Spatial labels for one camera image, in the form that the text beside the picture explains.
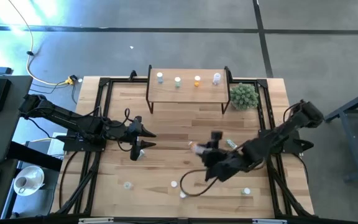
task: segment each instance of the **bottle cap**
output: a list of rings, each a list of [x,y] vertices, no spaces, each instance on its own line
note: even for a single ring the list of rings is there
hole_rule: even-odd
[[[176,181],[171,182],[171,187],[175,188],[178,186],[178,183]]]

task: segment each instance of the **white bottle cap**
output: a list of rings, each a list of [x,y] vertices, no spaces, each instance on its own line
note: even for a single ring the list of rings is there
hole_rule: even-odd
[[[127,189],[127,190],[131,189],[131,188],[132,188],[132,184],[131,184],[130,182],[125,182],[125,183],[124,183],[124,188]]]
[[[246,188],[244,188],[244,189],[242,190],[242,193],[243,193],[243,194],[246,194],[246,195],[249,195],[249,194],[251,194],[251,189],[249,189],[248,187],[246,187]]]
[[[175,187],[178,186],[178,183],[177,183],[176,181],[172,181],[172,182],[171,182],[171,186],[172,186],[173,188],[175,188]]]
[[[185,198],[186,196],[187,195],[183,191],[180,192],[180,198]]]

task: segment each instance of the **white cable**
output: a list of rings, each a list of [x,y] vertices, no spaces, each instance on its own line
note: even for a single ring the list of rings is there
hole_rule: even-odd
[[[11,2],[11,0],[8,0],[9,3],[11,3],[11,5],[13,6],[13,8],[16,10],[16,12],[20,15],[20,17],[23,19],[25,25],[27,26],[29,32],[30,32],[30,35],[31,35],[31,48],[30,48],[30,52],[32,53],[32,49],[34,47],[34,37],[32,35],[32,32],[30,30],[30,26],[28,25],[27,21],[24,19],[24,17],[22,16],[22,14],[19,12],[19,10],[15,7],[15,5],[13,5],[13,3]],[[47,84],[47,85],[65,85],[66,83],[63,82],[63,83],[50,83],[50,82],[46,82],[46,81],[43,81],[37,77],[35,77],[31,71],[30,71],[30,55],[27,57],[27,63],[25,65],[25,68],[27,69],[27,73],[35,80],[37,80],[38,82],[42,82],[44,84]]]

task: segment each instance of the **wooden table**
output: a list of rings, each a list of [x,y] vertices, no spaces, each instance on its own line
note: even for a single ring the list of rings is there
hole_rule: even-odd
[[[84,78],[77,113],[86,114],[93,109],[98,82],[99,77]],[[283,112],[288,107],[284,81],[279,78],[268,79],[268,87],[275,123],[279,125],[282,123]],[[157,104],[155,113],[150,114],[144,100],[145,94],[145,83],[115,83],[113,86],[109,117],[123,120],[125,108],[130,108],[130,117],[142,116],[145,127],[157,135],[155,139],[148,139],[157,145],[146,149],[145,157],[139,161],[131,161],[128,152],[120,151],[115,142],[108,142],[99,167],[92,216],[273,217],[266,168],[250,173],[239,172],[223,183],[218,181],[200,197],[182,199],[180,188],[172,188],[170,185],[173,180],[179,182],[185,172],[203,168],[201,159],[188,150],[188,141],[206,142],[211,130],[224,132],[221,146],[226,149],[229,149],[224,143],[227,138],[237,144],[255,138],[259,130],[256,110],[236,111],[230,105],[226,114],[222,115],[219,105],[163,103]],[[64,202],[78,185],[83,156],[84,153],[79,152],[68,166],[63,186]],[[62,170],[68,157],[69,155],[65,156]],[[282,157],[288,187],[302,206],[313,213],[302,163],[293,155],[283,154]],[[131,190],[124,189],[123,184],[127,181],[133,184]],[[184,187],[191,193],[203,190],[207,184],[203,173],[189,175],[184,181]],[[240,191],[244,187],[251,189],[250,195],[241,195]],[[59,188],[60,178],[51,212],[58,209]],[[86,204],[87,194],[88,188],[85,189],[81,210]],[[284,212],[280,190],[278,199]]]
[[[158,83],[157,74],[163,73],[163,83]],[[215,73],[221,74],[218,85],[213,85]],[[200,85],[195,86],[195,76],[201,77]],[[181,87],[175,87],[175,77],[181,78]],[[146,101],[153,113],[154,103],[205,103],[220,104],[224,114],[229,104],[227,75],[224,69],[168,69],[151,68],[149,94]]]

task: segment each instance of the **metal stand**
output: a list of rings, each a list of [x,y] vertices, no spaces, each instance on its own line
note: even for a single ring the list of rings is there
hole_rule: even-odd
[[[60,167],[62,166],[62,161],[60,159],[30,149],[29,147],[23,146],[22,144],[14,141],[11,142],[6,157],[8,159],[17,159],[58,172],[60,172]]]
[[[336,109],[332,113],[329,113],[325,118],[325,122],[329,123],[335,118],[340,118],[342,122],[342,127],[345,130],[346,138],[349,141],[349,148],[351,150],[354,161],[356,162],[358,170],[358,148],[357,148],[357,138],[351,130],[349,124],[348,114],[358,113],[358,97],[354,98],[350,102]],[[358,180],[358,171],[353,174],[349,174],[344,177],[345,182]]]

